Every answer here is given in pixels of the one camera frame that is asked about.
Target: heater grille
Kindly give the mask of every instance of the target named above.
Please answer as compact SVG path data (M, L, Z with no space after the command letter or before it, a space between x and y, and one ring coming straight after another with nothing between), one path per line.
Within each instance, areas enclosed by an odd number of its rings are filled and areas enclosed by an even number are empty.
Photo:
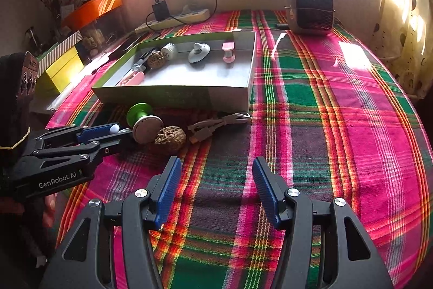
M330 30L334 0L296 0L298 26L306 30Z

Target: yellow box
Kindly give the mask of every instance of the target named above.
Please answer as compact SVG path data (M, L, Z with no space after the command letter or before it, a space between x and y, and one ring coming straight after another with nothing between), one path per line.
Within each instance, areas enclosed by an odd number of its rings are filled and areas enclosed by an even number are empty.
M84 68L75 46L67 50L36 81L36 95L59 95Z

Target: striped box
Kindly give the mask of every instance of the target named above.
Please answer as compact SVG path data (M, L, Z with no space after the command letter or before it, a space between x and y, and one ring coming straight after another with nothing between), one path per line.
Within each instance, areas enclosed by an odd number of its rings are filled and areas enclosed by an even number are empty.
M65 52L72 48L75 44L83 39L83 36L79 31L69 36L62 43L60 43L51 52L47 53L44 57L38 58L39 60L39 71L38 78Z

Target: usb cable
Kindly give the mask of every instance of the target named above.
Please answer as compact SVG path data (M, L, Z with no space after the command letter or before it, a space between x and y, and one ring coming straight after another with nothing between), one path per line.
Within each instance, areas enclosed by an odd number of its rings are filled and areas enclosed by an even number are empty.
M194 135L190 137L191 143L197 143L211 137L214 131L227 124L245 124L251 121L248 113L235 113L221 119L208 119L189 125L188 130Z

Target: orange tray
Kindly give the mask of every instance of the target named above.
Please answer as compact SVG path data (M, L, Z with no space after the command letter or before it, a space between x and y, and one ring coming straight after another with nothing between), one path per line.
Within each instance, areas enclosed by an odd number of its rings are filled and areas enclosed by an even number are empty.
M121 5L122 0L90 0L63 19L61 26L76 32Z

